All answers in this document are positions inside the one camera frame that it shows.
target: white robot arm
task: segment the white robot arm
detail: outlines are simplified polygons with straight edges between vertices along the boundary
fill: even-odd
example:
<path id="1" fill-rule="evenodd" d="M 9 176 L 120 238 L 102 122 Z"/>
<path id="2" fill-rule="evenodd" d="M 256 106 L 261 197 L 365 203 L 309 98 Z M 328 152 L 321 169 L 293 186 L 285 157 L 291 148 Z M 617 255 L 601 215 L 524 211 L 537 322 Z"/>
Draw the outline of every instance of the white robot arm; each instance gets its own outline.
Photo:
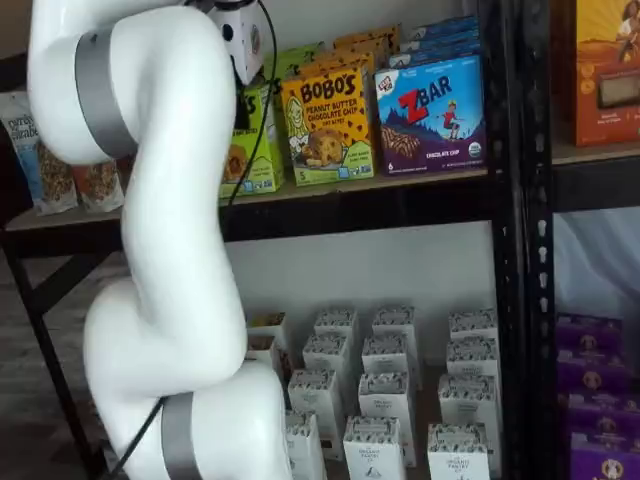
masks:
<path id="1" fill-rule="evenodd" d="M 285 480 L 281 386 L 243 364 L 218 225 L 233 67 L 214 23 L 175 3 L 34 2 L 28 84 L 43 141 L 72 165 L 138 152 L 122 215 L 132 278 L 89 310 L 86 374 L 119 455 L 169 397 L 125 466 L 132 480 Z"/>

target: blue snack box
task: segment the blue snack box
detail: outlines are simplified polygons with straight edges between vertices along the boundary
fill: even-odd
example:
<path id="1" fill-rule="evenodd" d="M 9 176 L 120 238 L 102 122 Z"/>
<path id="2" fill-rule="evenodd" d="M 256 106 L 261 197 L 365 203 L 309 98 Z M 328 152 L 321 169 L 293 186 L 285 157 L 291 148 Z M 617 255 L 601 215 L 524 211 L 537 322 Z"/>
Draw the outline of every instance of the blue snack box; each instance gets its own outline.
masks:
<path id="1" fill-rule="evenodd" d="M 405 68 L 423 63 L 432 63 L 453 57 L 464 57 L 480 53 L 480 40 L 454 43 L 446 47 L 433 50 L 418 50 L 417 52 L 398 53 L 389 58 L 389 68 Z"/>
<path id="2" fill-rule="evenodd" d="M 416 52 L 418 50 L 432 50 L 441 48 L 458 42 L 468 42 L 479 38 L 478 29 L 466 30 L 442 37 L 429 38 L 426 40 L 416 40 L 414 42 L 405 42 L 400 44 L 400 52 Z"/>
<path id="3" fill-rule="evenodd" d="M 476 16 L 450 18 L 442 22 L 411 29 L 409 35 L 407 35 L 407 40 L 423 40 L 476 28 L 478 28 L 478 17 Z"/>
<path id="4" fill-rule="evenodd" d="M 480 56 L 375 75 L 387 174 L 485 165 Z"/>

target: gray metal band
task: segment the gray metal band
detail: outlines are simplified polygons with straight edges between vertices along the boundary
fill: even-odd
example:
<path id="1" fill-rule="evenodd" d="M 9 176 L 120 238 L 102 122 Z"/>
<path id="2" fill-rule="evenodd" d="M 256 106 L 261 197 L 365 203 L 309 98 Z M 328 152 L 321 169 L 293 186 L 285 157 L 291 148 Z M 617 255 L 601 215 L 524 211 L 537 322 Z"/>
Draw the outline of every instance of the gray metal band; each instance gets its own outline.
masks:
<path id="1" fill-rule="evenodd" d="M 111 32 L 85 33 L 76 47 L 76 88 L 80 108 L 98 146 L 112 158 L 136 150 L 136 142 L 124 123 L 111 83 Z"/>
<path id="2" fill-rule="evenodd" d="M 171 480 L 202 480 L 191 438 L 193 393 L 168 397 L 162 409 L 162 455 Z"/>

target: granola bag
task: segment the granola bag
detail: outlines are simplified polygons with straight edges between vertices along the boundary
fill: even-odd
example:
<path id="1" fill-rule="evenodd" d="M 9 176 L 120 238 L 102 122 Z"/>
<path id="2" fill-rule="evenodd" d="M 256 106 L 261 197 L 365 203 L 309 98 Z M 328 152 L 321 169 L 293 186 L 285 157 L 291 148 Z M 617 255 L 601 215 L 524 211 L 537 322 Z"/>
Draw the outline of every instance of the granola bag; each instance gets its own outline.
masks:
<path id="1" fill-rule="evenodd" d="M 71 167 L 57 159 L 39 140 L 27 92 L 0 93 L 0 119 L 27 178 L 38 215 L 77 207 Z"/>

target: white tea box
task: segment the white tea box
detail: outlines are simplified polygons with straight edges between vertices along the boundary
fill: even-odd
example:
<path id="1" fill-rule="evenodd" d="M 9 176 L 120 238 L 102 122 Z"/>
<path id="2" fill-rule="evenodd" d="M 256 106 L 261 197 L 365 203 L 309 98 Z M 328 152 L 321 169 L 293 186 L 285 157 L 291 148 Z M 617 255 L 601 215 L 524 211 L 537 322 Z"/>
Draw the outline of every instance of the white tea box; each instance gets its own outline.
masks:
<path id="1" fill-rule="evenodd" d="M 270 313 L 253 317 L 247 324 L 247 333 L 250 337 L 268 335 L 274 338 L 280 355 L 282 374 L 285 380 L 289 380 L 293 367 L 299 362 L 296 360 L 294 348 L 291 344 L 292 332 L 285 313 Z"/>
<path id="2" fill-rule="evenodd" d="M 447 344 L 447 372 L 451 375 L 489 375 L 496 381 L 498 425 L 502 432 L 500 356 L 493 338 L 464 337 Z"/>
<path id="3" fill-rule="evenodd" d="M 318 313 L 313 325 L 315 333 L 340 333 L 346 335 L 351 351 L 351 366 L 353 368 L 353 382 L 358 383 L 362 374 L 362 340 L 358 312 L 353 308 L 328 308 Z"/>
<path id="4" fill-rule="evenodd" d="M 398 333 L 372 335 L 362 347 L 364 373 L 409 373 L 407 340 Z"/>
<path id="5" fill-rule="evenodd" d="M 422 390 L 422 356 L 414 321 L 415 309 L 400 305 L 383 307 L 373 317 L 373 333 L 400 333 L 407 340 L 407 355 L 412 384 Z"/>
<path id="6" fill-rule="evenodd" d="M 489 480 L 489 457 L 478 425 L 430 424 L 427 460 L 434 480 Z"/>
<path id="7" fill-rule="evenodd" d="M 360 377 L 358 397 L 364 417 L 397 418 L 406 467 L 417 464 L 415 410 L 409 387 L 409 374 L 365 373 Z"/>
<path id="8" fill-rule="evenodd" d="M 247 340 L 247 353 L 245 353 L 244 358 L 248 360 L 256 360 L 273 368 L 273 370 L 278 374 L 280 383 L 284 385 L 280 355 L 273 337 L 266 335 L 250 336 Z"/>
<path id="9" fill-rule="evenodd" d="M 326 480 L 316 415 L 288 410 L 285 424 L 293 480 Z"/>
<path id="10" fill-rule="evenodd" d="M 344 451 L 351 480 L 405 480 L 397 418 L 349 417 Z"/>
<path id="11" fill-rule="evenodd" d="M 289 382 L 293 410 L 315 413 L 324 458 L 344 460 L 342 434 L 344 414 L 338 377 L 334 370 L 296 370 Z"/>
<path id="12" fill-rule="evenodd" d="M 341 333 L 312 334 L 302 350 L 304 365 L 310 370 L 335 370 L 346 415 L 355 413 L 358 385 L 353 379 L 351 349 Z"/>
<path id="13" fill-rule="evenodd" d="M 493 338 L 500 352 L 498 339 L 498 317 L 493 308 L 475 310 L 473 312 L 452 313 L 449 315 L 449 334 L 451 339 L 477 335 Z"/>
<path id="14" fill-rule="evenodd" d="M 502 477 L 502 445 L 495 378 L 487 375 L 442 375 L 438 385 L 438 398 L 444 423 L 484 425 L 491 476 Z"/>

